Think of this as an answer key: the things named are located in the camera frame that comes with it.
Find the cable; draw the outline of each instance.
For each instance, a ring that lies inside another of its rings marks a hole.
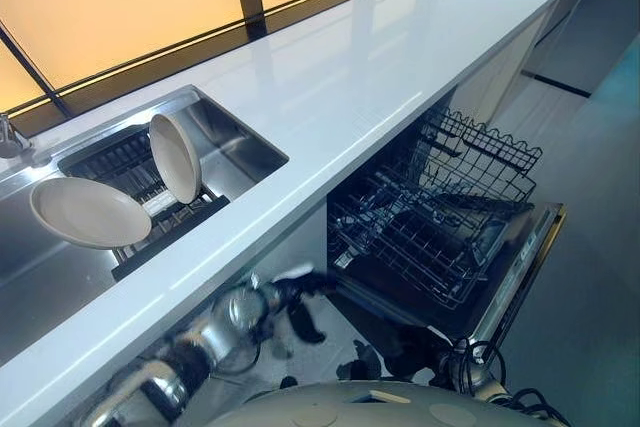
[[[464,350],[461,351],[463,343],[465,344]],[[491,354],[495,355],[498,358],[498,361],[500,363],[500,384],[504,386],[507,382],[506,362],[504,360],[502,353],[498,350],[495,344],[493,342],[488,342],[488,341],[478,341],[471,344],[469,342],[469,339],[463,337],[452,343],[451,351],[450,351],[451,359],[452,360],[455,358],[458,359],[458,371],[457,371],[458,379],[457,380],[458,380],[458,390],[460,391],[461,394],[468,393],[471,396],[474,395],[471,363],[476,362],[475,360],[476,357],[474,355],[474,352],[476,349],[480,347],[484,347],[484,351],[482,352],[482,358],[487,359],[491,356]],[[452,360],[450,361],[451,362],[450,366],[454,365],[454,362]],[[535,395],[538,403],[530,406],[524,405],[522,403],[522,399],[528,395]],[[544,395],[542,395],[542,393],[539,390],[534,388],[526,388],[526,389],[519,390],[518,392],[516,392],[515,395],[513,395],[513,397],[509,399],[499,398],[499,399],[496,399],[495,402],[491,401],[491,403],[495,403],[496,405],[501,405],[503,407],[521,412],[526,415],[533,415],[539,412],[544,412],[548,417],[557,419],[563,424],[565,424],[567,427],[571,427],[571,424],[569,424],[567,419],[555,408],[549,405]]]
[[[569,421],[565,419],[560,412],[558,412],[556,409],[554,409],[553,407],[551,407],[549,404],[546,404],[546,403],[531,405],[529,407],[526,407],[522,411],[523,414],[527,414],[527,415],[535,414],[536,412],[545,412],[548,417],[554,417],[560,422],[562,422],[563,424],[565,424],[567,427],[571,427],[571,424],[569,424]]]
[[[528,388],[528,389],[522,389],[516,392],[515,395],[511,398],[509,407],[516,406],[517,404],[520,403],[520,399],[530,394],[534,394],[536,397],[538,397],[538,400],[540,401],[541,404],[549,405],[547,403],[547,400],[544,398],[544,395],[542,395],[542,393],[538,389]]]

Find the wire rack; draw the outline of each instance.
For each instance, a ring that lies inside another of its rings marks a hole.
[[[125,129],[91,146],[86,152],[72,155],[60,163],[60,169],[67,176],[110,185],[140,204],[167,191],[153,160],[146,126]],[[179,233],[184,234],[187,228],[195,227],[195,221],[201,222],[227,203],[226,199],[215,198],[203,189],[191,203],[176,202],[157,213],[152,218],[151,232],[145,239],[112,249],[119,267],[123,267],[112,271],[114,277],[121,275],[119,272],[130,273],[148,256],[148,252],[155,252],[159,246],[175,241]]]
[[[459,112],[427,111],[331,194],[330,256],[378,257],[453,309],[532,207],[527,174],[541,155]]]

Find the faucet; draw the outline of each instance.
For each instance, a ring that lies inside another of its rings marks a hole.
[[[7,114],[0,114],[0,157],[11,159],[29,150],[33,144],[18,131]]]

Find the white countertop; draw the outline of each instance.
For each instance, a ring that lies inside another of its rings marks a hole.
[[[193,84],[290,160],[0,368],[0,426],[51,425],[552,2],[352,0],[39,136]]]

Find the dishwasher rack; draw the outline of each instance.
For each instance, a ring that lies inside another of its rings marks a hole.
[[[329,256],[383,261],[411,288],[454,309],[532,205],[528,173],[542,155],[510,135],[434,108],[329,196]]]

